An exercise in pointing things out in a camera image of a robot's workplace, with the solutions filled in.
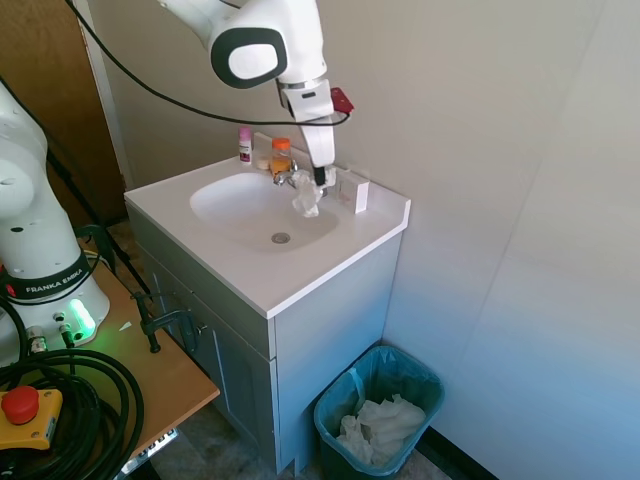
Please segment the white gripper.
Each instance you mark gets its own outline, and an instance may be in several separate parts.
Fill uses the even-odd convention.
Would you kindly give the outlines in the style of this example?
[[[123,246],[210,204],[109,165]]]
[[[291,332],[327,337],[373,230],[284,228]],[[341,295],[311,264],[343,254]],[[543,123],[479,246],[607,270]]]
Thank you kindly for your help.
[[[298,124],[313,165],[315,184],[327,196],[336,184],[333,130],[334,106],[326,79],[302,83],[279,83],[281,104]]]

